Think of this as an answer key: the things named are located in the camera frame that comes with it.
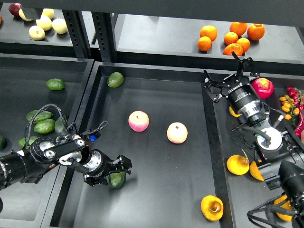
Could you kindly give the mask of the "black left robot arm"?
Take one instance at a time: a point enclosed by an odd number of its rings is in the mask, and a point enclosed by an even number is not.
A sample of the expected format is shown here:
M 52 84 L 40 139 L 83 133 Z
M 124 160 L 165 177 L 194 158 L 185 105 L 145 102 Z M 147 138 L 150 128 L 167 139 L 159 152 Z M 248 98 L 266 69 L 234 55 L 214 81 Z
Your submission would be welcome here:
M 58 111 L 65 131 L 53 138 L 38 138 L 28 144 L 33 121 L 54 107 Z M 16 182 L 38 183 L 43 176 L 56 166 L 71 168 L 84 176 L 84 182 L 90 186 L 107 185 L 107 176 L 121 173 L 131 174 L 132 162 L 119 155 L 115 160 L 98 149 L 91 142 L 99 137 L 99 132 L 107 125 L 103 121 L 94 130 L 80 133 L 75 123 L 67 124 L 61 109 L 55 104 L 47 104 L 36 111 L 26 127 L 25 143 L 21 150 L 11 151 L 0 159 L 0 188 L 5 189 Z

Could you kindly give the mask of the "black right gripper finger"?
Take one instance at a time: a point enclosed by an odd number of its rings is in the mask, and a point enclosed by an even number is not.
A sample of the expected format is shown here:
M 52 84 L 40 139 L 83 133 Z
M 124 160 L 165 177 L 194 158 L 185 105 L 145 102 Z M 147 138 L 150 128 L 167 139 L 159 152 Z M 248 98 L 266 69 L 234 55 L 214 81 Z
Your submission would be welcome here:
M 251 57 L 240 59 L 234 51 L 232 51 L 231 54 L 238 62 L 235 82 L 241 81 L 242 77 L 244 76 L 244 70 L 247 70 L 250 73 L 249 76 L 247 76 L 249 81 L 259 78 L 259 70 Z
M 221 91 L 219 94 L 213 93 L 211 91 L 211 88 L 214 87 L 221 90 L 222 88 L 227 87 L 227 84 L 224 82 L 212 80 L 211 76 L 206 70 L 204 70 L 203 73 L 205 74 L 205 79 L 202 82 L 202 90 L 207 93 L 213 102 L 218 103 L 223 95 L 221 94 Z

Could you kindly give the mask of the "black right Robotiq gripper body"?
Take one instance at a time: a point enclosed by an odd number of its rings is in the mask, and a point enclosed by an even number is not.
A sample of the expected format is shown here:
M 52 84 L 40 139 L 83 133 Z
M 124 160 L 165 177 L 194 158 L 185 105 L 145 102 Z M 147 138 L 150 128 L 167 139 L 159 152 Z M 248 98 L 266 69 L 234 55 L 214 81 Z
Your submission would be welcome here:
M 248 104 L 257 106 L 260 103 L 260 98 L 248 77 L 242 76 L 236 82 L 236 75 L 232 74 L 224 78 L 223 83 L 227 87 L 221 88 L 221 95 L 226 98 L 234 112 L 240 112 Z

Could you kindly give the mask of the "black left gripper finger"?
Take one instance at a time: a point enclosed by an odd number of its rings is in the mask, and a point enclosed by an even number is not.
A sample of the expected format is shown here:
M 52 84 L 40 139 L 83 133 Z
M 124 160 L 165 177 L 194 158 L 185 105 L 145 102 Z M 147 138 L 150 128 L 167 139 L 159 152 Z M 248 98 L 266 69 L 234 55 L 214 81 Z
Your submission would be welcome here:
M 131 175 L 132 162 L 129 158 L 124 155 L 119 155 L 116 160 L 111 162 L 109 173 L 120 173 L 126 172 L 128 175 Z
M 105 176 L 98 176 L 98 177 L 93 177 L 93 176 L 90 176 L 88 174 L 85 174 L 84 175 L 84 182 L 87 183 L 88 185 L 94 187 L 95 185 L 99 185 L 99 184 L 102 184 L 102 185 L 108 185 L 108 181 L 106 179 L 106 177 L 109 175 L 106 174 Z

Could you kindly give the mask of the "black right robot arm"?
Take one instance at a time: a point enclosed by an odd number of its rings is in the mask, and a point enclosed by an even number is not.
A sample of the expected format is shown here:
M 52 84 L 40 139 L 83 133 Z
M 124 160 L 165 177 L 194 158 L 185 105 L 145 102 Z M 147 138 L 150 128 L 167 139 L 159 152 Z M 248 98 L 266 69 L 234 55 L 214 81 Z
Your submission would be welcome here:
M 236 116 L 236 145 L 246 151 L 270 190 L 281 188 L 291 203 L 295 227 L 304 225 L 304 144 L 296 129 L 282 121 L 293 104 L 272 107 L 272 82 L 262 78 L 251 58 L 238 59 L 236 73 L 219 81 L 205 75 L 202 90 L 215 103 L 225 99 Z

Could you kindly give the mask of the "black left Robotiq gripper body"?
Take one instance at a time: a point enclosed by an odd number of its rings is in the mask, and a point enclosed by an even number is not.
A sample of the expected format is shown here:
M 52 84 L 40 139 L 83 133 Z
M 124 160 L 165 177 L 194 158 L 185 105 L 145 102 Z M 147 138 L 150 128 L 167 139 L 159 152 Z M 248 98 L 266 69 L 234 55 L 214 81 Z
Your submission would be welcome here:
M 113 161 L 100 150 L 93 150 L 90 159 L 90 176 L 106 177 L 110 173 Z

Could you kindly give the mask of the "yellow pear beside arm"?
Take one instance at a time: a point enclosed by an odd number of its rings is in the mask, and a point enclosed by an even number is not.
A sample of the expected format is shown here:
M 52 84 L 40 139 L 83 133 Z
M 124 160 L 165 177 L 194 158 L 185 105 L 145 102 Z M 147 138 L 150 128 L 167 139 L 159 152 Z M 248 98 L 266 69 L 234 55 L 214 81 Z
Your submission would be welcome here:
M 249 166 L 249 172 L 250 172 L 251 176 L 254 177 L 255 179 L 257 179 L 259 181 L 264 181 L 264 178 L 261 175 L 255 161 L 251 162 L 251 164 Z

